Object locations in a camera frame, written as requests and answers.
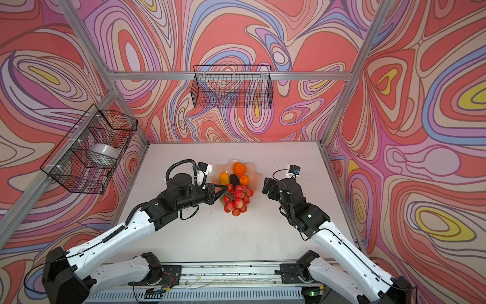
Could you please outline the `red grape bunch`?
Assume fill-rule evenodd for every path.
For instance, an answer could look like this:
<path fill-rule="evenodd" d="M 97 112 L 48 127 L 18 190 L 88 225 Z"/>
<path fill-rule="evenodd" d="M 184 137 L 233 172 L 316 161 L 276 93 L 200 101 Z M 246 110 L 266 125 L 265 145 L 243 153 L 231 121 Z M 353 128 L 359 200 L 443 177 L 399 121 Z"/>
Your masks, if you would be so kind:
<path fill-rule="evenodd" d="M 234 186 L 228 184 L 227 190 L 220 201 L 225 213 L 238 217 L 248 211 L 248 205 L 251 203 L 253 196 L 254 191 L 247 185 L 238 184 Z"/>

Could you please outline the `large orange mandarin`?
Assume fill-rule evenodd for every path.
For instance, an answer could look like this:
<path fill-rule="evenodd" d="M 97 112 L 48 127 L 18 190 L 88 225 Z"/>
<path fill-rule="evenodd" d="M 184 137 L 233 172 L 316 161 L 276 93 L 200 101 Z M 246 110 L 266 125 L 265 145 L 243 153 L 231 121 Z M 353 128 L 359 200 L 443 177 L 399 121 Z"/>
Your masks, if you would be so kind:
<path fill-rule="evenodd" d="M 246 174 L 246 166 L 240 162 L 235 163 L 233 166 L 233 174 L 238 177 L 244 176 Z"/>

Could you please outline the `dark avocado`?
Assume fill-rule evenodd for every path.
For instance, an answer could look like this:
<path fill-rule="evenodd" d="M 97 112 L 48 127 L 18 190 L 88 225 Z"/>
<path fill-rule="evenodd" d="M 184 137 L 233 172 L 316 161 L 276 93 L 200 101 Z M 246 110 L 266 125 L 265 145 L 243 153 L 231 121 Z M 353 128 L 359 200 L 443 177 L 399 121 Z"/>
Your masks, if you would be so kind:
<path fill-rule="evenodd" d="M 231 174 L 229 176 L 229 181 L 231 183 L 231 185 L 233 186 L 233 188 L 235 189 L 238 185 L 240 185 L 239 183 L 239 177 L 235 174 Z"/>

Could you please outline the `small orange mandarin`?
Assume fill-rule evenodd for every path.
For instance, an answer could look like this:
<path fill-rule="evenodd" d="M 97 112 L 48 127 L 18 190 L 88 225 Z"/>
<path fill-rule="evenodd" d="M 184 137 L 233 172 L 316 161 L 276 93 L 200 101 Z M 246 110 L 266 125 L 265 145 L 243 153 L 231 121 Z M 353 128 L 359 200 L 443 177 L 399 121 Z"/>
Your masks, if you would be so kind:
<path fill-rule="evenodd" d="M 243 176 L 239 177 L 239 183 L 243 186 L 249 186 L 250 182 L 251 182 L 251 180 L 247 175 L 243 175 Z"/>

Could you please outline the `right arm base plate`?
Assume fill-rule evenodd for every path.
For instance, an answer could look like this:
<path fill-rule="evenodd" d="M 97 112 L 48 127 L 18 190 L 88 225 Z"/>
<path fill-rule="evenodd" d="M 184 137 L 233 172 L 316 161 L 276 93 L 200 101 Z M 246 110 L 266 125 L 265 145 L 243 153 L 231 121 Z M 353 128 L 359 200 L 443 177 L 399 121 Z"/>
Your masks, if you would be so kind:
<path fill-rule="evenodd" d="M 281 263 L 274 273 L 281 278 L 283 284 L 294 284 L 302 286 L 327 286 L 311 276 L 310 264 L 303 263 Z"/>

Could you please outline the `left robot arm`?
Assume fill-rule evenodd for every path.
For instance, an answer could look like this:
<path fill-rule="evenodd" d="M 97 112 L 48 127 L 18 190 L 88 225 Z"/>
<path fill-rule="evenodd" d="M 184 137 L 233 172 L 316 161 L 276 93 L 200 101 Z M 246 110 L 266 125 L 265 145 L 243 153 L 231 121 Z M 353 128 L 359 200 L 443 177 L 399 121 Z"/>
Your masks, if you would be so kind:
<path fill-rule="evenodd" d="M 154 199 L 136 205 L 121 224 L 69 250 L 51 250 L 41 278 L 49 302 L 83 303 L 98 292 L 130 282 L 157 282 L 163 269 L 152 253 L 119 263 L 108 264 L 107 260 L 181 219 L 183 210 L 213 205 L 228 187 L 208 183 L 211 170 L 211 165 L 192 159 L 174 163 L 165 174 L 166 189 Z"/>

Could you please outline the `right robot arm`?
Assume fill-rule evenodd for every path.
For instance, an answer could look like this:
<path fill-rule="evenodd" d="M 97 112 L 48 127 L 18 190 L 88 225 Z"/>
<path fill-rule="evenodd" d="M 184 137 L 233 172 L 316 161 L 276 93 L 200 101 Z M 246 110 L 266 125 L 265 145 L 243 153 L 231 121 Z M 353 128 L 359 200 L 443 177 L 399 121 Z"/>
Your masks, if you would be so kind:
<path fill-rule="evenodd" d="M 267 177 L 262 192 L 279 202 L 280 213 L 303 240 L 323 247 L 342 267 L 337 269 L 310 250 L 296 264 L 302 281 L 320 282 L 350 303 L 411 303 L 409 281 L 392 276 L 361 252 L 320 207 L 306 201 L 295 177 Z"/>

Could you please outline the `yellow mango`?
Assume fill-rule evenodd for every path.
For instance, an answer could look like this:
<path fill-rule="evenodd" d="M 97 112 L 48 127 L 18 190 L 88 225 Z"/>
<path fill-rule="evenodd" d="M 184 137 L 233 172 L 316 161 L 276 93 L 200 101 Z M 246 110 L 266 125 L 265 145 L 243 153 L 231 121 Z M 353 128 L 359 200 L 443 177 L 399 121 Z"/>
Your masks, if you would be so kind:
<path fill-rule="evenodd" d="M 230 183 L 230 176 L 226 172 L 222 172 L 219 175 L 219 179 L 220 179 L 220 184 L 221 185 L 226 186 L 226 185 L 228 185 Z"/>

